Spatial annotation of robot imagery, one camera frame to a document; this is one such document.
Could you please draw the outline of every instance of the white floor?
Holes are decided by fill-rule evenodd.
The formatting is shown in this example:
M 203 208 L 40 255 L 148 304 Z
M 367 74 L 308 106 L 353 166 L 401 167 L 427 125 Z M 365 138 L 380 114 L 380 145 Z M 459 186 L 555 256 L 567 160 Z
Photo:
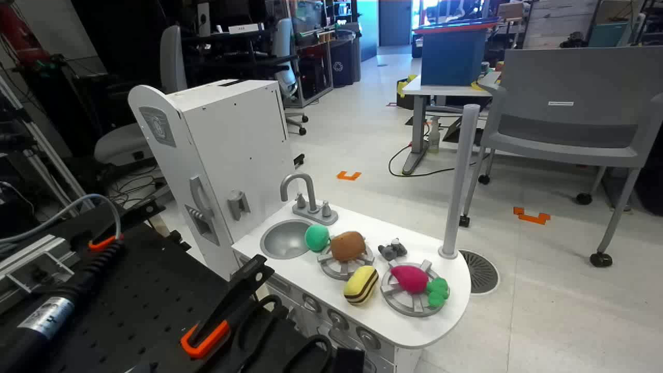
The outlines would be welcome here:
M 320 199 L 442 239 L 454 173 L 388 173 L 388 160 L 409 140 L 409 112 L 389 102 L 395 79 L 413 70 L 406 53 L 365 62 L 360 83 L 306 108 L 308 134 L 291 142 L 306 153 L 303 170 Z M 419 171 L 454 160 L 450 151 L 428 153 Z M 340 170 L 363 173 L 342 182 Z M 586 256 L 611 213 L 604 197 L 590 208 L 571 203 L 590 179 L 589 167 L 497 160 L 493 182 L 475 197 L 473 227 L 458 242 L 497 268 L 500 285 L 470 298 L 458 327 L 425 351 L 421 373 L 663 371 L 663 220 L 633 204 L 609 246 L 615 266 L 590 268 Z M 551 221 L 518 221 L 514 204 L 546 212 Z M 183 229 L 174 209 L 163 220 Z

